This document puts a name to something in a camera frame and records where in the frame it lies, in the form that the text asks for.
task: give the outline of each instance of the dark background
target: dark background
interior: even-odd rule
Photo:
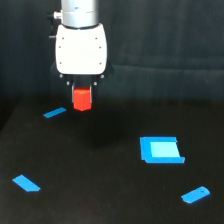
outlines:
[[[60,0],[1,2],[3,114],[21,97],[67,99],[65,83],[50,74],[55,43],[46,13],[60,8]],[[222,102],[223,8],[221,0],[100,0],[115,74],[98,100]]]

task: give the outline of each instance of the black surface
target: black surface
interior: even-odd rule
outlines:
[[[65,106],[51,119],[43,114]],[[2,224],[223,223],[224,108],[19,105],[0,134]],[[141,161],[139,137],[176,136],[184,165]],[[23,174],[39,187],[12,182]],[[200,186],[211,195],[188,205]]]

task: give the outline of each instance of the red object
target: red object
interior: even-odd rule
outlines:
[[[92,108],[90,88],[77,88],[74,90],[74,109],[85,111]]]

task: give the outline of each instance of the light blue square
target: light blue square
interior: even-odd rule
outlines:
[[[180,157],[176,142],[151,142],[152,157]]]

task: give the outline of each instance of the blue tape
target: blue tape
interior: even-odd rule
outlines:
[[[149,142],[177,142],[176,137],[142,137]]]
[[[44,117],[50,118],[50,117],[53,117],[55,115],[61,114],[61,113],[65,112],[65,111],[66,111],[66,109],[61,107],[59,109],[56,109],[56,110],[53,110],[53,111],[51,111],[49,113],[44,114]]]
[[[146,138],[140,138],[142,160],[152,157],[151,145]]]
[[[183,199],[183,201],[185,201],[186,203],[193,203],[201,198],[204,198],[205,196],[209,195],[210,192],[207,188],[205,187],[199,187],[198,189],[191,191],[183,196],[181,196],[181,198]]]
[[[175,137],[142,137],[141,157],[147,163],[184,163],[180,157]]]
[[[13,179],[13,182],[19,185],[21,188],[23,188],[27,192],[40,190],[40,188],[37,185],[35,185],[33,182],[28,180],[23,175],[20,175],[16,177],[15,179]]]
[[[180,164],[184,163],[185,157],[152,157],[152,158],[146,158],[146,163],[174,163],[174,164]]]

